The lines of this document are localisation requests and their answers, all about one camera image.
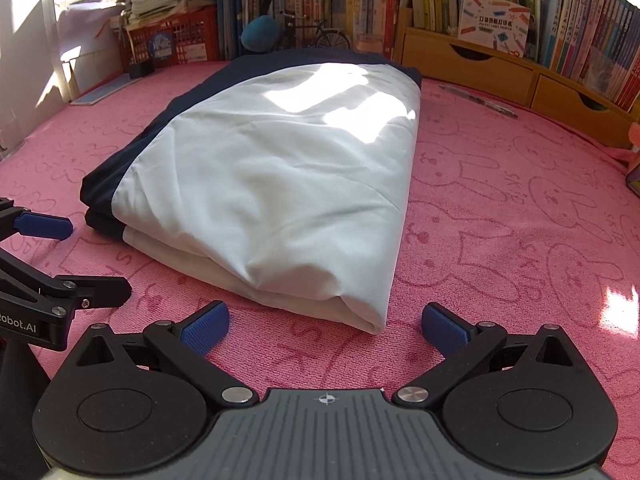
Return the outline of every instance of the wooden shelf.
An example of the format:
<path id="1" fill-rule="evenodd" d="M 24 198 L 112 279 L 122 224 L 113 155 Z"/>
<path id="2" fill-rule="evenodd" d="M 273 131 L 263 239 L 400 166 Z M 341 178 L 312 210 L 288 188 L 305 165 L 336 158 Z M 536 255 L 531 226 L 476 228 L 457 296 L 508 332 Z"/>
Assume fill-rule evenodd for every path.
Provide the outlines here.
<path id="1" fill-rule="evenodd" d="M 629 148 L 628 129 L 640 117 L 542 65 L 445 34 L 410 26 L 400 9 L 394 60 L 429 78 L 476 89 L 572 126 L 607 146 Z"/>

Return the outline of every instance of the white wall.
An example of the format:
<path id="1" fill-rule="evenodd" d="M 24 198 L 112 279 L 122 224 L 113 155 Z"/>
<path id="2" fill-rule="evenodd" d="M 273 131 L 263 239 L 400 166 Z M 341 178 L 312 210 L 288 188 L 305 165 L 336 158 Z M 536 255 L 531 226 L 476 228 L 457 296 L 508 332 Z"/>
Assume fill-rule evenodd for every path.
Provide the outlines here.
<path id="1" fill-rule="evenodd" d="M 67 100 L 53 0 L 0 0 L 0 148 L 15 148 Z"/>

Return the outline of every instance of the blue gripper pad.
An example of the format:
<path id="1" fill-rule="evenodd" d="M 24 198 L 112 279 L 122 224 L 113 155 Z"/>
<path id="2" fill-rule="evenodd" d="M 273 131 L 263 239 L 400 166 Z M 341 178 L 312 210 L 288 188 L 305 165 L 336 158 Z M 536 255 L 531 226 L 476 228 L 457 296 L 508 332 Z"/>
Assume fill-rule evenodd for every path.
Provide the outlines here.
<path id="1" fill-rule="evenodd" d="M 459 319 L 453 313 L 447 316 L 443 312 L 449 312 L 437 303 L 428 303 L 422 310 L 422 336 L 444 357 L 448 357 L 469 343 L 471 335 L 469 323 Z M 466 326 L 459 324 L 454 319 L 458 318 Z"/>
<path id="2" fill-rule="evenodd" d="M 220 302 L 209 303 L 180 323 L 180 341 L 204 356 L 229 332 L 229 309 Z"/>
<path id="3" fill-rule="evenodd" d="M 74 232 L 69 218 L 25 212 L 14 220 L 14 229 L 23 236 L 66 240 Z"/>

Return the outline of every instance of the red plastic basket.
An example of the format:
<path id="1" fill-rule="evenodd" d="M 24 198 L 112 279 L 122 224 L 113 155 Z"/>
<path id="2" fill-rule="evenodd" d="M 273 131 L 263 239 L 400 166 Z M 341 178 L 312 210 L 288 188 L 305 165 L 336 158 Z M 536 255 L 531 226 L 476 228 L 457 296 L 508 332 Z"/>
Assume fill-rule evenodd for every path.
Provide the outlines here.
<path id="1" fill-rule="evenodd" d="M 176 14 L 162 22 L 129 31 L 129 38 L 120 41 L 122 67 L 128 72 L 129 65 L 149 59 L 149 42 L 158 32 L 165 32 L 172 38 L 170 51 L 163 51 L 162 59 L 154 56 L 154 66 L 161 68 L 194 61 L 218 61 L 218 22 L 216 7 Z M 136 58 L 131 52 L 131 44 Z"/>

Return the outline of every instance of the rabbit pattern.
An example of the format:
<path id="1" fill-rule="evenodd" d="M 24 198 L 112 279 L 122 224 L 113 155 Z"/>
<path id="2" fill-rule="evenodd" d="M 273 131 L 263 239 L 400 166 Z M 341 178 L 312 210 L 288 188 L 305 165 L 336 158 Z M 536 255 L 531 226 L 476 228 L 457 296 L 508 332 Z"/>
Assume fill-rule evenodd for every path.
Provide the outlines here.
<path id="1" fill-rule="evenodd" d="M 388 323 L 377 336 L 260 306 L 84 225 L 82 176 L 130 142 L 171 99 L 222 66 L 168 68 L 92 107 L 67 107 L 0 162 L 0 196 L 69 216 L 76 228 L 61 242 L 15 235 L 2 248 L 50 275 L 120 275 L 131 282 L 132 298 L 124 307 L 76 313 L 70 348 L 94 322 L 108 322 L 117 333 L 136 332 L 219 299 L 230 308 L 231 330 L 207 357 L 260 394 L 268 386 L 382 386 L 389 394 L 441 359 L 420 335 L 428 301 L 440 301 L 471 322 L 495 320 L 512 333 L 556 322 L 618 410 L 620 428 L 605 471 L 616 480 L 640 480 L 634 294 L 640 290 L 640 200 L 627 192 L 622 168 L 617 177 L 607 155 L 542 117 L 516 109 L 513 119 L 438 83 L 422 83 Z M 59 168 L 50 154 L 60 150 L 65 159 Z M 612 243 L 614 231 L 623 246 Z M 246 348 L 252 348 L 250 357 Z M 50 375 L 65 357 L 39 349 L 36 354 Z"/>

